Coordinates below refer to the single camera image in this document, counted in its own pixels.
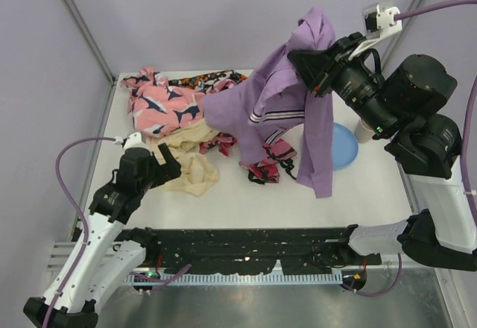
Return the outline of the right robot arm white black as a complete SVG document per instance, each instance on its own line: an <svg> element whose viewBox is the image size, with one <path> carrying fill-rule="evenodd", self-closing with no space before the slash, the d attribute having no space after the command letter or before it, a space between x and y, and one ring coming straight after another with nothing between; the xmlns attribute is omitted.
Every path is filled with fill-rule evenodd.
<svg viewBox="0 0 477 328"><path fill-rule="evenodd" d="M331 92L386 141L385 150L426 203L394 224L351 225L347 247L359 256L403 253L433 268L476 269L476 210L464 183L464 139L440 113L457 87L445 67L425 54L407 56L385 78L379 52L354 33L322 51L293 50L288 59L310 92Z"/></svg>

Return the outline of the purple shirt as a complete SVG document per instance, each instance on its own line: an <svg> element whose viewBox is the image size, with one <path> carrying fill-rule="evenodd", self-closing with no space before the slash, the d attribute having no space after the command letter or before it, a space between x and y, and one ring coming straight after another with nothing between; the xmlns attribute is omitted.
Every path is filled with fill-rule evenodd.
<svg viewBox="0 0 477 328"><path fill-rule="evenodd" d="M286 132L303 126L296 180L313 189L316 198L332 195L332 96L314 97L287 55L293 50L326 50L334 41L332 23L321 8L313 7L299 19L288 41L269 54L248 78L264 84L261 94L264 104L259 113L265 124L282 125Z"/></svg>

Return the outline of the light pink shark print cloth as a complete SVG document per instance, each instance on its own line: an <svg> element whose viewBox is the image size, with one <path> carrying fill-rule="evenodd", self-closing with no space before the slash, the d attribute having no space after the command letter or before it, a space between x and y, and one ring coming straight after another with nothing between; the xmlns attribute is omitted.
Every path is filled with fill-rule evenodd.
<svg viewBox="0 0 477 328"><path fill-rule="evenodd" d="M120 86L127 89L127 113L135 130L162 138L203 118L205 94L195 89L173 86L161 72L151 68L128 76Z"/></svg>

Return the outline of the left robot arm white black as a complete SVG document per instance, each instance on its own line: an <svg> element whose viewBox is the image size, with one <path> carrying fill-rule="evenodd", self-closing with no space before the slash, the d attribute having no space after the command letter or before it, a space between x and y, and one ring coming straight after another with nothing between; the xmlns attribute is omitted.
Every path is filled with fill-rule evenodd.
<svg viewBox="0 0 477 328"><path fill-rule="evenodd" d="M55 281L23 312L36 327L95 327L106 301L137 266L156 262L159 239L152 230L135 228L113 258L104 256L140 207L148 190L180 176L180 164L165 144L164 163L144 145L128 145L111 179L93 195L83 232Z"/></svg>

